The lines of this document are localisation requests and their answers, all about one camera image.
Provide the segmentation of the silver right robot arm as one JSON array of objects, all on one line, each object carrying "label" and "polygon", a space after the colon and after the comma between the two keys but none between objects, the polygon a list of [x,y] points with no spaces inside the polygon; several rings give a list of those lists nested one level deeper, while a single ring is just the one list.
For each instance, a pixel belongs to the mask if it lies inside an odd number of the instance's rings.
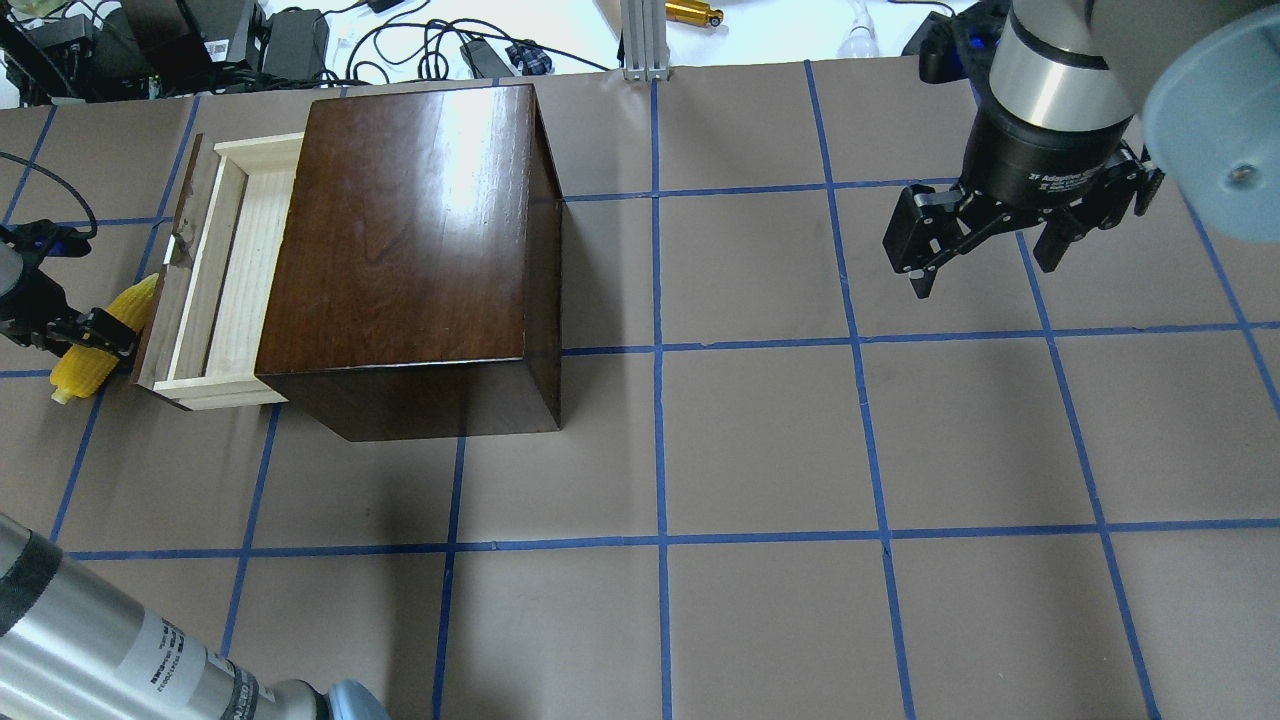
[{"label": "silver right robot arm", "polygon": [[1033,256],[1143,215],[1171,178],[1217,232],[1277,241],[1275,1],[977,1],[931,14],[908,51],[920,79],[977,99],[947,190],[905,188],[884,232],[927,299],[988,238],[1041,228]]}]

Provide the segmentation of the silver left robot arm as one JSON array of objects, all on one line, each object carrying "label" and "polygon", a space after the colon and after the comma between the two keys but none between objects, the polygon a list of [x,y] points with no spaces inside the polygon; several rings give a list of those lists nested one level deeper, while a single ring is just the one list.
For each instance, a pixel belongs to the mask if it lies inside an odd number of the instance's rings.
[{"label": "silver left robot arm", "polygon": [[[3,333],[60,357],[51,382],[64,404],[95,393],[129,360],[156,278],[108,309],[79,313],[41,272],[45,258],[81,258],[93,231],[49,220],[3,231]],[[384,719],[362,684],[261,683],[50,539],[3,519],[3,716],[8,719]]]}]

